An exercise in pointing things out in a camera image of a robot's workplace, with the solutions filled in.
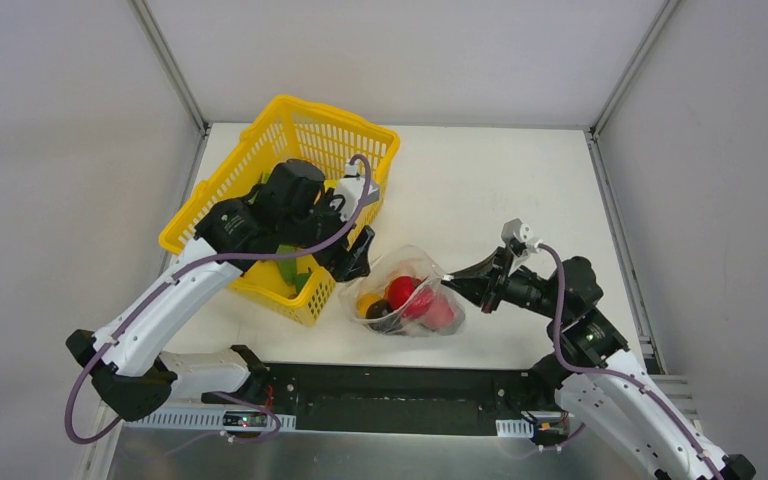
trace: yellow ball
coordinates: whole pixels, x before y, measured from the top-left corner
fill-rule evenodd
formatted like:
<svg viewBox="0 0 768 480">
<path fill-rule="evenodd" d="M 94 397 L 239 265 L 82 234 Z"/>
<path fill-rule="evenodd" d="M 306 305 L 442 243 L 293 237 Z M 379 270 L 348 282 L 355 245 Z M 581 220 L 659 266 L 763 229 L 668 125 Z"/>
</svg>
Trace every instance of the yellow ball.
<svg viewBox="0 0 768 480">
<path fill-rule="evenodd" d="M 366 318 L 366 311 L 369 310 L 369 307 L 372 306 L 373 303 L 379 300 L 382 300 L 382 297 L 377 293 L 365 293 L 358 297 L 355 307 L 357 307 L 358 313 L 360 314 L 359 316 L 361 318 Z"/>
</svg>

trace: white table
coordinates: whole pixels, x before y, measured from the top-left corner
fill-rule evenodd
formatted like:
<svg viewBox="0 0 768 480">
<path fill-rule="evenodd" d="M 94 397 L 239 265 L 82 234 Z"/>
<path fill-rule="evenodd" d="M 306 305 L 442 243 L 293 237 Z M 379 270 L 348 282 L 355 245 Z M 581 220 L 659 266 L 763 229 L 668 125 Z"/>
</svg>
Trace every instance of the white table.
<svg viewBox="0 0 768 480">
<path fill-rule="evenodd" d="M 247 126 L 213 125 L 196 183 L 225 160 Z M 401 149 L 372 224 L 376 237 L 370 259 L 413 244 L 441 267 L 458 270 L 501 245 L 502 224 L 520 217 L 562 257 L 581 255 L 593 262 L 605 291 L 599 308 L 640 357 L 583 132 L 391 128 L 401 137 Z M 548 254 L 533 256 L 526 265 L 543 276 L 554 270 Z M 527 368 L 551 351 L 548 319 L 510 305 L 483 315 L 464 301 L 467 321 L 457 335 L 405 338 L 350 323 L 338 302 L 333 295 L 317 324 L 308 328 L 223 291 L 167 349 L 212 352 L 245 344 L 263 361 L 452 368 Z"/>
</svg>

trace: white wall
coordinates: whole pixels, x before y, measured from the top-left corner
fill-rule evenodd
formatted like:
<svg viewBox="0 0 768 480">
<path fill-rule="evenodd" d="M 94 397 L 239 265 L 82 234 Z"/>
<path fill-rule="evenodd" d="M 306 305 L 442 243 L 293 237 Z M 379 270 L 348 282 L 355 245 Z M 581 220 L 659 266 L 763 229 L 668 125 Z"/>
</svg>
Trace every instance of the white wall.
<svg viewBox="0 0 768 480">
<path fill-rule="evenodd" d="M 768 2 L 684 2 L 600 143 L 670 371 L 768 478 Z"/>
<path fill-rule="evenodd" d="M 591 125 L 662 0 L 156 0 L 212 121 L 288 93 L 380 123 Z"/>
<path fill-rule="evenodd" d="M 196 143 L 127 2 L 0 2 L 0 478 L 74 472 L 63 342 L 156 275 Z"/>
</svg>

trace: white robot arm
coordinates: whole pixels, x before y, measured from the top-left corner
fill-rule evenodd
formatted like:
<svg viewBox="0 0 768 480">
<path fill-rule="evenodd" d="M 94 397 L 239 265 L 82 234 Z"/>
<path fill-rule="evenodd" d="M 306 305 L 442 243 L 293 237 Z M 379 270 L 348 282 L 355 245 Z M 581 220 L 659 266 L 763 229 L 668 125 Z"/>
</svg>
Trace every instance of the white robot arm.
<svg viewBox="0 0 768 480">
<path fill-rule="evenodd" d="M 596 309 L 602 289 L 590 262 L 557 253 L 521 221 L 502 230 L 504 247 L 483 262 L 448 275 L 444 285 L 493 312 L 504 300 L 553 318 L 555 352 L 529 370 L 563 410 L 611 445 L 642 478 L 754 478 L 742 455 L 729 456 L 697 431 L 628 350 L 625 338 Z M 548 251 L 558 269 L 542 279 L 522 266 L 530 254 Z"/>
<path fill-rule="evenodd" d="M 364 227 L 351 246 L 347 237 L 360 210 L 380 194 L 368 173 L 358 174 L 354 160 L 336 188 L 327 191 L 324 174 L 312 164 L 279 164 L 265 184 L 245 197 L 214 205 L 177 260 L 122 315 L 96 332 L 75 331 L 66 345 L 92 376 L 102 400 L 122 419 L 133 421 L 170 398 L 241 388 L 253 361 L 243 347 L 212 354 L 162 349 L 207 300 L 244 275 L 255 260 L 279 258 L 274 253 L 279 245 L 305 247 L 337 281 L 368 274 L 367 252 L 374 233 Z M 72 393 L 70 405 L 77 390 Z M 70 423 L 67 413 L 67 432 Z"/>
</svg>

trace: transparent plastic bag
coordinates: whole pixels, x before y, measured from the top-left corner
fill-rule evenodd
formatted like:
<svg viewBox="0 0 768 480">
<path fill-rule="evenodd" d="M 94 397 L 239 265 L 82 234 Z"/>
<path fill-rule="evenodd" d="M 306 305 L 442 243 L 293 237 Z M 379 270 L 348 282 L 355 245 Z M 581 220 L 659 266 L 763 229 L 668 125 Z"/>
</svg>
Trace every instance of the transparent plastic bag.
<svg viewBox="0 0 768 480">
<path fill-rule="evenodd" d="M 441 284 L 444 272 L 418 247 L 394 250 L 373 262 L 371 270 L 339 294 L 352 321 L 384 335 L 410 337 L 452 335 L 463 324 L 457 294 Z"/>
</svg>

